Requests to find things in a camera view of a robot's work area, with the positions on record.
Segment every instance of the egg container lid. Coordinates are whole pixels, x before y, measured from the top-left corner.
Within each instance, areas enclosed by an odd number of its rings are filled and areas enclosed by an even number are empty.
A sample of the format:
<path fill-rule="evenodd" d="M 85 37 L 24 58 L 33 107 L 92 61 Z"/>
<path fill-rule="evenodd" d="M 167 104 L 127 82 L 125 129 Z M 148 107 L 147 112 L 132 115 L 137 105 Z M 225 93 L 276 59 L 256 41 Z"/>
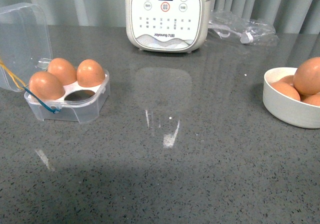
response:
<path fill-rule="evenodd" d="M 52 57 L 46 17 L 38 5 L 0 8 L 0 58 L 9 70 L 27 85 L 34 73 L 47 70 Z M 23 91 L 1 66 L 0 88 Z"/>

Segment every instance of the red button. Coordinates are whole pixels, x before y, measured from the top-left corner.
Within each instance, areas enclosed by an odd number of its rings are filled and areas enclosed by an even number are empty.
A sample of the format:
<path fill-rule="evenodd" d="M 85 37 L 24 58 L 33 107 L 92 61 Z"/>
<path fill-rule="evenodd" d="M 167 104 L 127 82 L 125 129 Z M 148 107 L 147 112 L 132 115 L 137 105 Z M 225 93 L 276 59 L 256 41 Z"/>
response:
<path fill-rule="evenodd" d="M 169 9 L 170 9 L 170 5 L 169 5 L 168 2 L 163 2 L 163 3 L 161 4 L 161 10 L 162 10 L 163 12 L 167 12 L 167 11 L 169 11 Z"/>

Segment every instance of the white bowl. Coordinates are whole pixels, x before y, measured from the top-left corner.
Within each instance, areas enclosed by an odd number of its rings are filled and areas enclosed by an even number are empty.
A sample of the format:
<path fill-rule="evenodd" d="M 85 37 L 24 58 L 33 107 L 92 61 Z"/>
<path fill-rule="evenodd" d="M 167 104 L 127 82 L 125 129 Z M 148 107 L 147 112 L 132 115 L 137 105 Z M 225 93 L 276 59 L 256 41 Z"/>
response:
<path fill-rule="evenodd" d="M 271 87 L 271 83 L 281 78 L 294 75 L 297 68 L 278 67 L 264 74 L 263 104 L 275 117 L 291 125 L 317 129 L 320 128 L 320 107 L 294 100 Z"/>

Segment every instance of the white kitchen appliance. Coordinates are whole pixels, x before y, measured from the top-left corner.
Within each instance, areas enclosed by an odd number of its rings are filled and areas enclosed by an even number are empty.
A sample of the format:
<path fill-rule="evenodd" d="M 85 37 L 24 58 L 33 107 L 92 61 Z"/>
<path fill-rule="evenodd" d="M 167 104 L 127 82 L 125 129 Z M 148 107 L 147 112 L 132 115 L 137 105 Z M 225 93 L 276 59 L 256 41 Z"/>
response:
<path fill-rule="evenodd" d="M 211 0 L 125 0 L 126 33 L 141 50 L 185 53 L 208 34 Z"/>

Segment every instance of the blue wire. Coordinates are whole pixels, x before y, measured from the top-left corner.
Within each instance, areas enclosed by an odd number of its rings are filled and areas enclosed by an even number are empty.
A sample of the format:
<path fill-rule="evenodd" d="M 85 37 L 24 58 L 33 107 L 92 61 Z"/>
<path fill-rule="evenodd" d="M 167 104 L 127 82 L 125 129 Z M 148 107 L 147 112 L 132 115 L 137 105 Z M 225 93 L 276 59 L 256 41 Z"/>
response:
<path fill-rule="evenodd" d="M 24 89 L 27 93 L 29 93 L 31 96 L 33 96 L 35 99 L 37 99 L 37 101 L 38 101 L 45 109 L 47 109 L 49 112 L 52 112 L 53 114 L 56 114 L 56 113 L 60 112 L 59 109 L 56 109 L 56 108 L 52 109 L 52 108 L 50 108 L 49 106 L 47 106 L 42 100 L 40 100 L 35 94 L 33 94 L 33 93 L 32 93 L 28 88 L 26 88 L 25 86 L 23 87 L 23 89 Z"/>

